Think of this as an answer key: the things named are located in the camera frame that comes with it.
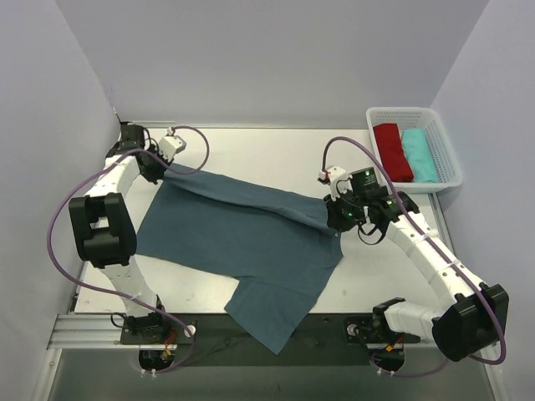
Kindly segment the blue-grey t shirt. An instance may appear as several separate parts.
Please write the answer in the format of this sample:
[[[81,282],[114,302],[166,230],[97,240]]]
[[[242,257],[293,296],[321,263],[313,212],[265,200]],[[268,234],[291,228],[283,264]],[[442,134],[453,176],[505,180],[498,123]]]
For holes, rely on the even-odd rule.
[[[343,252],[322,200],[225,175],[169,174],[137,232],[137,252],[238,286],[226,312],[280,353]]]

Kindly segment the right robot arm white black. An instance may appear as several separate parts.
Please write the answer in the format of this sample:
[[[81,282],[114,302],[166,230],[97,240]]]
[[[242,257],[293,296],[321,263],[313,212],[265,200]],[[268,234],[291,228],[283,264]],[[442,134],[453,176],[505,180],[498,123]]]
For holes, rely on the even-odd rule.
[[[441,305],[435,311],[396,297],[374,307],[370,329],[382,341],[403,335],[431,340],[449,360],[474,357],[483,348],[503,345],[509,296],[489,286],[431,229],[418,205],[404,192],[379,184],[372,167],[349,173],[337,166],[321,170],[318,181],[329,187],[324,197],[328,226],[355,229],[360,238],[380,233],[395,243],[425,278]]]

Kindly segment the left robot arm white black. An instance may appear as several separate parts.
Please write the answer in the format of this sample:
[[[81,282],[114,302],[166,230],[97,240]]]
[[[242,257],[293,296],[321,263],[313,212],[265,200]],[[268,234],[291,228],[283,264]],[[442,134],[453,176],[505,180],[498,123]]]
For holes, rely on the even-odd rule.
[[[171,330],[169,321],[135,303],[139,300],[163,308],[136,262],[137,236],[125,196],[140,175],[154,184],[161,180],[186,142],[169,131],[152,143],[145,132],[137,124],[120,126],[120,138],[104,160],[104,166],[112,171],[98,178],[84,196],[69,201],[69,215],[80,258],[107,276],[115,291],[126,295],[123,332],[148,343],[161,343]]]

